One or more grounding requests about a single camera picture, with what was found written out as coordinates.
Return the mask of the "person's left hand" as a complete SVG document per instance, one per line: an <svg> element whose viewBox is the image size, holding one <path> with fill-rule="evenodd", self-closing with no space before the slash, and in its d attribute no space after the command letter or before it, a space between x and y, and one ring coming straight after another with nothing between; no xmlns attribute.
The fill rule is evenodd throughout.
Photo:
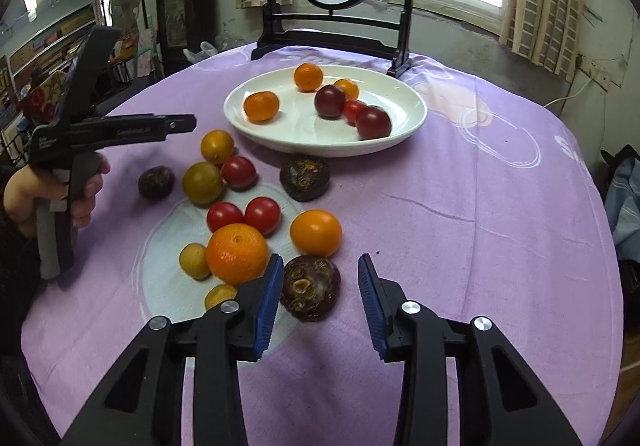
<svg viewBox="0 0 640 446"><path fill-rule="evenodd" d="M91 222L96 206L96 195L103 187L103 176L111 171L108 160L102 156L98 173L85 183L84 193L70 206L72 222L83 229ZM63 200L66 186L52 173L26 166L18 170L6 185L3 206L9 219L25 237L36 236L36 201Z"/></svg>

